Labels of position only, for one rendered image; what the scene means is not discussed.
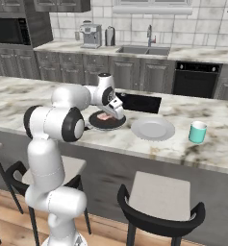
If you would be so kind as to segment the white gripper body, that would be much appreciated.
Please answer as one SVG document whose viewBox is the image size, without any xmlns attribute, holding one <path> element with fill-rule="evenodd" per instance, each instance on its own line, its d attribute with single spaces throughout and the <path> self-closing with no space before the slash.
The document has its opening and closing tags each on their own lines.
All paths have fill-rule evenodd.
<svg viewBox="0 0 228 246">
<path fill-rule="evenodd" d="M 109 110 L 109 114 L 118 120 L 124 117 L 124 110 L 121 106 L 115 108 L 113 105 L 109 104 L 108 110 Z"/>
</svg>

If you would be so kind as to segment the pink raw steak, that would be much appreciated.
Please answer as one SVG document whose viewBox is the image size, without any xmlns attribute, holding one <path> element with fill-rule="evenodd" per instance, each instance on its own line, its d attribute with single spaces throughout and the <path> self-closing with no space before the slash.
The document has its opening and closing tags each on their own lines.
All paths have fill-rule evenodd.
<svg viewBox="0 0 228 246">
<path fill-rule="evenodd" d="M 112 116 L 109 115 L 109 114 L 107 114 L 107 113 L 105 113 L 105 112 L 103 112 L 103 113 L 99 113 L 99 114 L 97 115 L 97 118 L 98 118 L 99 120 L 101 120 L 101 121 L 106 121 L 106 120 L 108 120 L 108 119 L 111 119 Z"/>
</svg>

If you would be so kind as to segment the black frying pan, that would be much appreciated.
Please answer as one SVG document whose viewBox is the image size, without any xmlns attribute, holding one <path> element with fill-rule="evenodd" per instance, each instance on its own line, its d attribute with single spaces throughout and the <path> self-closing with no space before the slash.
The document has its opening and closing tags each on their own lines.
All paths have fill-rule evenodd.
<svg viewBox="0 0 228 246">
<path fill-rule="evenodd" d="M 91 129 L 95 128 L 101 131 L 111 131 L 121 127 L 125 121 L 126 117 L 123 116 L 121 119 L 116 119 L 114 117 L 108 119 L 100 119 L 99 115 L 102 114 L 103 111 L 96 111 L 93 113 L 89 120 L 86 123 L 86 127 Z"/>
</svg>

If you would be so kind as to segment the grey round plate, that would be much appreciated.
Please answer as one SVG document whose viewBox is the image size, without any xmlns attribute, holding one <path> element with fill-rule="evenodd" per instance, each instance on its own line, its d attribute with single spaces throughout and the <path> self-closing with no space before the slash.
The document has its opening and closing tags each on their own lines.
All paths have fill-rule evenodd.
<svg viewBox="0 0 228 246">
<path fill-rule="evenodd" d="M 139 138 L 151 141 L 165 141 L 175 135 L 175 127 L 159 117 L 145 117 L 136 120 L 131 126 Z"/>
</svg>

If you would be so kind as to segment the black hob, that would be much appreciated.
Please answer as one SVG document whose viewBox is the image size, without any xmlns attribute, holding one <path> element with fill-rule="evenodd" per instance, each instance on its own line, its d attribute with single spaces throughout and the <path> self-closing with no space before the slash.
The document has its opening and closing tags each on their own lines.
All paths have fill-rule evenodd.
<svg viewBox="0 0 228 246">
<path fill-rule="evenodd" d="M 122 101 L 123 109 L 128 111 L 158 113 L 162 102 L 161 97 L 136 95 L 123 92 L 117 92 L 115 95 Z"/>
</svg>

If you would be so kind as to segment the dark grey base cupboards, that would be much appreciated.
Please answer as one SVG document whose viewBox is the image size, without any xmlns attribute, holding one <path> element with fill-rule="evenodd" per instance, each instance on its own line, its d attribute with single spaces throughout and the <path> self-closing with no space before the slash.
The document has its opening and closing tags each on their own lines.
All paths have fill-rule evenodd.
<svg viewBox="0 0 228 246">
<path fill-rule="evenodd" d="M 0 76 L 95 86 L 109 72 L 118 88 L 173 94 L 176 62 L 153 55 L 105 55 L 0 49 Z M 221 64 L 213 97 L 228 100 L 228 65 Z"/>
</svg>

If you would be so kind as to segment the grey double sink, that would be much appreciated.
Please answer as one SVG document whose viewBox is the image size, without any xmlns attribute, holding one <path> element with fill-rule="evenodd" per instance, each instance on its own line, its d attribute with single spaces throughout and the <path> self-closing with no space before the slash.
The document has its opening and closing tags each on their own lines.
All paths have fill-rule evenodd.
<svg viewBox="0 0 228 246">
<path fill-rule="evenodd" d="M 170 49 L 166 47 L 123 45 L 117 50 L 117 53 L 167 56 L 169 51 Z"/>
</svg>

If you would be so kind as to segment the grey kettle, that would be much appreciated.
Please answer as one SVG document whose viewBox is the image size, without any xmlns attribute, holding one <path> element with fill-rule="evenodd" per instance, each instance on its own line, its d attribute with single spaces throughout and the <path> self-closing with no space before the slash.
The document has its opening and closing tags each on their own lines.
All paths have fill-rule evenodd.
<svg viewBox="0 0 228 246">
<path fill-rule="evenodd" d="M 105 45 L 115 46 L 115 29 L 112 26 L 105 30 Z"/>
</svg>

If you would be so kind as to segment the silver coffee machine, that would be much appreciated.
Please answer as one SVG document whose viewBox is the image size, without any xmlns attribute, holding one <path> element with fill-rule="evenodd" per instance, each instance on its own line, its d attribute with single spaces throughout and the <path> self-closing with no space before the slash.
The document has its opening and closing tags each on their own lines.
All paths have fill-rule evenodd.
<svg viewBox="0 0 228 246">
<path fill-rule="evenodd" d="M 101 24 L 93 24 L 90 20 L 85 20 L 80 26 L 79 31 L 84 37 L 82 48 L 97 49 L 102 45 Z"/>
</svg>

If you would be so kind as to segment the silver tap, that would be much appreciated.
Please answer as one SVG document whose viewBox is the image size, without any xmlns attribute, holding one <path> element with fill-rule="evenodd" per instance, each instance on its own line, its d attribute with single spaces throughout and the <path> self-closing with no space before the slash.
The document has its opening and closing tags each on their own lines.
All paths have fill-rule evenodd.
<svg viewBox="0 0 228 246">
<path fill-rule="evenodd" d="M 148 47 L 151 47 L 152 43 L 156 43 L 156 36 L 152 37 L 152 25 L 148 26 L 147 29 Z"/>
</svg>

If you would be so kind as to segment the teal cup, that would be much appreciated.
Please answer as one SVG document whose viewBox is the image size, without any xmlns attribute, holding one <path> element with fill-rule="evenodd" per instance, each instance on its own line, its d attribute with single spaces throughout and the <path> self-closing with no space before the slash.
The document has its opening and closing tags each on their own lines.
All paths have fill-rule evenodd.
<svg viewBox="0 0 228 246">
<path fill-rule="evenodd" d="M 190 124 L 189 141 L 200 144 L 204 141 L 207 125 L 202 121 L 193 121 Z"/>
</svg>

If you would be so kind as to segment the black dishwasher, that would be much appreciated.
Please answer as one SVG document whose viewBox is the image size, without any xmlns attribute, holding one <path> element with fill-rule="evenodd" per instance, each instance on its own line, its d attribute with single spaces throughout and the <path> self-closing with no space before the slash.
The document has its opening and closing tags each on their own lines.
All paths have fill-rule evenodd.
<svg viewBox="0 0 228 246">
<path fill-rule="evenodd" d="M 217 63 L 178 61 L 172 93 L 211 99 L 220 69 L 221 64 Z"/>
</svg>

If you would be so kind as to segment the black microwave oven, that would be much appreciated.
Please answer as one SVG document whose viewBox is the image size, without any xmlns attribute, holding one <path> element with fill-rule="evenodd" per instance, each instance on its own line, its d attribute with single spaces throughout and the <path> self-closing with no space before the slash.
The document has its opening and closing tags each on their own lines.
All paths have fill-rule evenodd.
<svg viewBox="0 0 228 246">
<path fill-rule="evenodd" d="M 0 44 L 30 45 L 25 18 L 0 18 Z"/>
</svg>

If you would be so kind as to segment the white window frame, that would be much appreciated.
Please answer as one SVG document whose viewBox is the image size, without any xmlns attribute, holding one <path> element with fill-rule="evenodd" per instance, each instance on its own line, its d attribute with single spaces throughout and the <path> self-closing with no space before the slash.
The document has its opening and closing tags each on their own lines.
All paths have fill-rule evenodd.
<svg viewBox="0 0 228 246">
<path fill-rule="evenodd" d="M 192 0 L 114 0 L 113 13 L 192 15 Z"/>
</svg>

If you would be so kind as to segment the dark grey wall cupboards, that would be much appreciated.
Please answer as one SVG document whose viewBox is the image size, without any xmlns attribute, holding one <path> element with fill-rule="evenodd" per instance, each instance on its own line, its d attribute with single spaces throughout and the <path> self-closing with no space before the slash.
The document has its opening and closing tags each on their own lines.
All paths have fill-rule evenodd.
<svg viewBox="0 0 228 246">
<path fill-rule="evenodd" d="M 90 0 L 0 0 L 0 12 L 89 12 Z"/>
</svg>

